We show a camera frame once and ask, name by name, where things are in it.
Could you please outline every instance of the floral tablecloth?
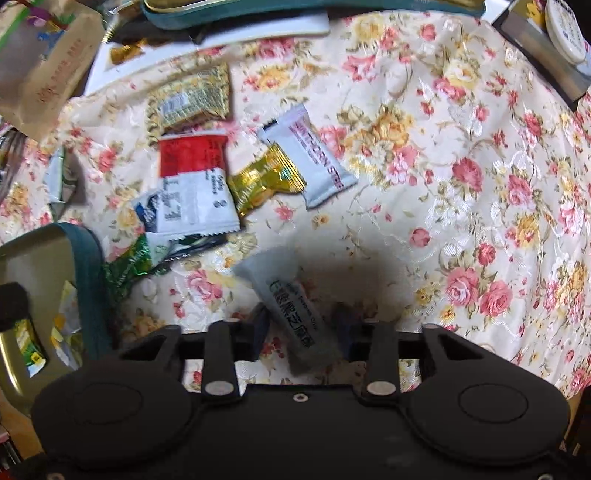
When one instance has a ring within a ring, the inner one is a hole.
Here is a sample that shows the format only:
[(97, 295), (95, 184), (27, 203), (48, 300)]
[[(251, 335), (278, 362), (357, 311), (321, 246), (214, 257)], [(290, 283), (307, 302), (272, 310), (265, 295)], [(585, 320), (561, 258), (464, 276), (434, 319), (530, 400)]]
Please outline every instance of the floral tablecloth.
[[(367, 14), (325, 38), (264, 40), (189, 54), (111, 84), (64, 109), (54, 134), (28, 146), (0, 206), (7, 241), (50, 221), (43, 174), (60, 142), (84, 172), (87, 226), (112, 260), (141, 233), (127, 201), (155, 186), (146, 94), (227, 61), (233, 120), (228, 169), (265, 147), (255, 131), (305, 102), (336, 158), (359, 183), (306, 211), (275, 196), (227, 245), (142, 280), (122, 305), (124, 339), (164, 324), (204, 330), (258, 301), (231, 267), (274, 245), (293, 248), (308, 295), (328, 313), (345, 301), (368, 319), (418, 330), (439, 322), (547, 379), (570, 397), (591, 383), (588, 173), (591, 97), (572, 114), (485, 22), (438, 12)], [(416, 365), (401, 363), (404, 388)], [(280, 332), (246, 382), (355, 382), (363, 365), (293, 375)], [(186, 386), (200, 387), (192, 362)]]

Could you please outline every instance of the red and white packet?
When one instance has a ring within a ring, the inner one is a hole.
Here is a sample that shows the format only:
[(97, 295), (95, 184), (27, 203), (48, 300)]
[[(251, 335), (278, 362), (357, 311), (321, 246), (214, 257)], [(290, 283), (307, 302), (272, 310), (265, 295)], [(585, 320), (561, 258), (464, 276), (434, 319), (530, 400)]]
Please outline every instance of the red and white packet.
[(261, 128), (257, 136), (268, 145), (276, 142), (295, 164), (306, 181), (303, 195), (308, 209), (357, 183), (313, 131), (302, 103)]
[(240, 230), (226, 184), (224, 132), (203, 131), (162, 137), (158, 233), (170, 239)]

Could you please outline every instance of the brown paper bag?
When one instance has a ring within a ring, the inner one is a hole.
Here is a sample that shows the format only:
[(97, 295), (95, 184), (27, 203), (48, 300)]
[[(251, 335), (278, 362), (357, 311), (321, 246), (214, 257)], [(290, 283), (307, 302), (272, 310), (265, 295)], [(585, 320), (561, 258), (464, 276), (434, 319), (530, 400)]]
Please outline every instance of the brown paper bag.
[(100, 14), (73, 0), (15, 2), (0, 11), (0, 115), (41, 140), (94, 59)]

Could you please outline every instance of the silver bolt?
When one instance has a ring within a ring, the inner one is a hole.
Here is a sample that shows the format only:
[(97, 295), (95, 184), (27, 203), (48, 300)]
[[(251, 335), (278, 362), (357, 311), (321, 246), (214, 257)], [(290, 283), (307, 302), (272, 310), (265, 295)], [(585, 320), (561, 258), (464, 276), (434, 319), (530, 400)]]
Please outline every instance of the silver bolt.
[(205, 391), (210, 395), (223, 397), (224, 395), (229, 395), (234, 391), (234, 385), (232, 385), (230, 382), (226, 382), (225, 380), (215, 380), (205, 385)]
[(305, 401), (308, 401), (310, 397), (308, 395), (306, 395), (305, 393), (296, 393), (294, 395), (294, 401), (298, 402), (298, 403), (304, 403)]
[(377, 395), (378, 397), (385, 397), (387, 395), (392, 395), (396, 392), (396, 385), (390, 382), (386, 382), (384, 380), (378, 380), (375, 382), (371, 382), (367, 387), (367, 391), (372, 395)]

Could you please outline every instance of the gold wrapper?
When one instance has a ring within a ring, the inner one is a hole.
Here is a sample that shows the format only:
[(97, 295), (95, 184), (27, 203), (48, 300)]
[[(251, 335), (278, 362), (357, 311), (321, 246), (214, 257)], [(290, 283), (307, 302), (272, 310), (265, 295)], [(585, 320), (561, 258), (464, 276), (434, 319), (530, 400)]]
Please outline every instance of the gold wrapper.
[(144, 51), (139, 43), (140, 42), (123, 45), (122, 47), (111, 47), (111, 63), (113, 65), (121, 65), (126, 61), (143, 55)]
[(153, 90), (146, 122), (149, 142), (186, 123), (225, 120), (230, 111), (228, 66), (223, 63)]
[(244, 218), (276, 192), (303, 192), (306, 182), (279, 145), (273, 143), (261, 158), (230, 177), (228, 186), (236, 211)]

